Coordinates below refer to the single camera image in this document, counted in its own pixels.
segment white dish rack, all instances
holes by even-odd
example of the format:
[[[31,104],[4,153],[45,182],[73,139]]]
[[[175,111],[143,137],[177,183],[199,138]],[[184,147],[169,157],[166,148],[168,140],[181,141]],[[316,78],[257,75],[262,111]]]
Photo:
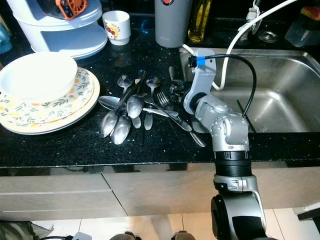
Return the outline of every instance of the white dish rack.
[[[88,0],[87,8],[71,21],[45,15],[36,0],[7,0],[33,51],[61,52],[83,59],[99,52],[107,43],[106,31],[98,25],[102,15],[99,0]]]

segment white bowl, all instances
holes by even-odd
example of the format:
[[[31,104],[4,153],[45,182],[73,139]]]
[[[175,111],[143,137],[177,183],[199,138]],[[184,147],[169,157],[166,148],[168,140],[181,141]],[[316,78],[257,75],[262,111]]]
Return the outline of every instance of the white bowl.
[[[28,103],[46,103],[64,96],[72,88],[77,63],[59,52],[22,56],[0,71],[0,92]]]

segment spoon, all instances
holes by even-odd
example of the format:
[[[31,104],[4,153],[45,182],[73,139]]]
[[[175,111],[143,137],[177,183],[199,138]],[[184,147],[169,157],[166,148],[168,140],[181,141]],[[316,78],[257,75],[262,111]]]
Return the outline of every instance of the spoon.
[[[128,87],[134,82],[133,79],[129,78],[127,75],[122,74],[116,81],[119,87],[123,88],[122,96],[125,95]]]
[[[115,110],[109,111],[103,118],[100,126],[100,136],[105,138],[115,128],[118,121],[119,114]]]
[[[141,85],[144,84],[146,75],[147,75],[146,71],[139,71],[140,82],[138,83],[139,87],[138,87],[137,93],[130,96],[128,101],[126,102],[126,110],[128,112],[129,117],[132,119],[135,119],[140,115],[144,106],[144,100],[139,95],[139,91],[140,91]]]
[[[119,100],[120,98],[116,96],[100,96],[98,99],[98,102],[101,104],[102,107],[109,110],[113,110],[117,106]],[[155,108],[144,107],[142,110],[146,112],[154,113],[157,115],[161,115],[164,117],[168,117],[168,114],[174,117],[177,117],[179,115],[176,111],[172,111],[172,110],[165,110],[166,114],[162,113],[160,110]]]
[[[116,83],[118,84],[118,86],[123,88],[123,92],[122,92],[122,96],[123,97],[128,89],[128,87],[130,87],[133,83],[133,79],[129,78],[127,75],[122,74],[116,81]],[[108,136],[112,130],[114,129],[114,127],[117,124],[119,118],[119,114],[117,112],[117,110],[111,110],[110,112],[108,112],[102,122],[101,122],[101,126],[100,126],[100,136],[102,138],[105,138],[106,136]]]
[[[155,88],[159,87],[161,84],[161,81],[158,77],[153,77],[152,79],[148,79],[146,81],[146,85],[151,88],[151,97],[154,98],[154,90]],[[153,124],[153,117],[151,112],[146,112],[145,119],[144,119],[144,128],[145,130],[150,130]]]
[[[131,121],[127,116],[127,111],[119,117],[119,120],[111,135],[111,140],[114,144],[119,145],[127,138],[131,127]]]
[[[139,129],[141,127],[141,120],[140,117],[137,116],[136,118],[131,118],[132,125],[136,128]]]

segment sink drain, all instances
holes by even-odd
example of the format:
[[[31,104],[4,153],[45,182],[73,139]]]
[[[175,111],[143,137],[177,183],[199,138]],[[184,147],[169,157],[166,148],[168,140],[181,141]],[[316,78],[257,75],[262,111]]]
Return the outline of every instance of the sink drain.
[[[276,41],[279,40],[279,37],[277,34],[273,33],[272,31],[259,31],[257,33],[257,36],[260,40],[266,42],[266,43],[275,43]]]

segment black granite countertop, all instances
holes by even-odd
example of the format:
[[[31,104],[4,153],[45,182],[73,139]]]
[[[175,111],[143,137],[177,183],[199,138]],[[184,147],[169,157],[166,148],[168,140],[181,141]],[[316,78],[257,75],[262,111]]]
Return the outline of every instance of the black granite countertop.
[[[216,28],[197,45],[226,48],[237,33],[233,24]],[[287,42],[277,45],[254,42],[236,48],[295,49]],[[0,55],[2,64],[32,53],[23,33],[12,38],[14,48]],[[116,84],[121,74],[138,77],[138,69],[146,69],[147,77],[158,76],[162,86],[157,91],[168,94],[169,66],[174,66],[177,78],[182,78],[179,50],[159,46],[152,29],[134,28],[130,43],[114,46],[109,42],[99,53],[77,60],[79,67],[91,71],[101,86],[100,95],[120,96],[122,88]],[[181,116],[189,116],[179,109]],[[59,131],[42,135],[21,135],[0,126],[0,168],[74,167],[96,165],[208,163],[213,162],[211,138],[202,134],[207,147],[199,147],[191,136],[174,123],[153,115],[153,127],[145,131],[144,145],[140,146],[141,130],[131,127],[128,138],[115,145],[109,137],[99,137],[99,124],[107,111],[97,104],[78,122]],[[250,133],[249,157],[252,161],[286,161],[290,166],[320,165],[320,133]]]

